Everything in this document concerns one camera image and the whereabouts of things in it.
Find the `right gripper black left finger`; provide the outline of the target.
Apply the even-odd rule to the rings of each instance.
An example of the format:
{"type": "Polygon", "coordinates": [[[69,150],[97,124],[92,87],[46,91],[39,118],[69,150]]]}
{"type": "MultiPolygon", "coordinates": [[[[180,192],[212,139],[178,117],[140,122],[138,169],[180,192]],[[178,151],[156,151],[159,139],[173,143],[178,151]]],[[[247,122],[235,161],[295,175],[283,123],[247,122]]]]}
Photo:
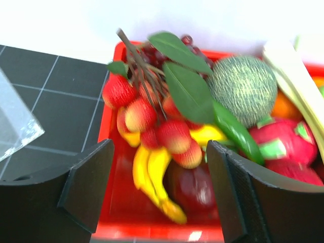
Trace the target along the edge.
{"type": "Polygon", "coordinates": [[[67,162],[1,182],[1,242],[89,242],[114,155],[110,139],[67,162]]]}

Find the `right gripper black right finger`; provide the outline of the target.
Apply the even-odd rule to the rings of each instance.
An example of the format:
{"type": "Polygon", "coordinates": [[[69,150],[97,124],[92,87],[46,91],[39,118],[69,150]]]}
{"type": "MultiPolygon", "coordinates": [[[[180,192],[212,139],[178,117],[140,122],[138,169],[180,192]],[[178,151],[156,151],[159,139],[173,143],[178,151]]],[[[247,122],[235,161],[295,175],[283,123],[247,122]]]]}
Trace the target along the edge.
{"type": "Polygon", "coordinates": [[[282,176],[213,140],[207,158],[225,242],[323,242],[323,187],[282,176]]]}

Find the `toy cherry bunch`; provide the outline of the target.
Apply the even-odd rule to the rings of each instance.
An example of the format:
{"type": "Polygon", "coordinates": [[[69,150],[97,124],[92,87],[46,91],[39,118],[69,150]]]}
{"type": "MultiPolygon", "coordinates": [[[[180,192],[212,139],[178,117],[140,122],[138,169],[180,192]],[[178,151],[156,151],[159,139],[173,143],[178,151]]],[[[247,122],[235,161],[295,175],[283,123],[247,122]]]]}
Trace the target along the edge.
{"type": "Polygon", "coordinates": [[[164,66],[174,62],[167,61],[157,68],[144,59],[122,30],[117,34],[125,45],[127,59],[108,64],[110,78],[102,93],[105,105],[124,111],[120,124],[130,133],[140,133],[143,144],[164,147],[171,155],[183,155],[191,145],[189,129],[193,119],[180,113],[167,85],[164,66]]]}

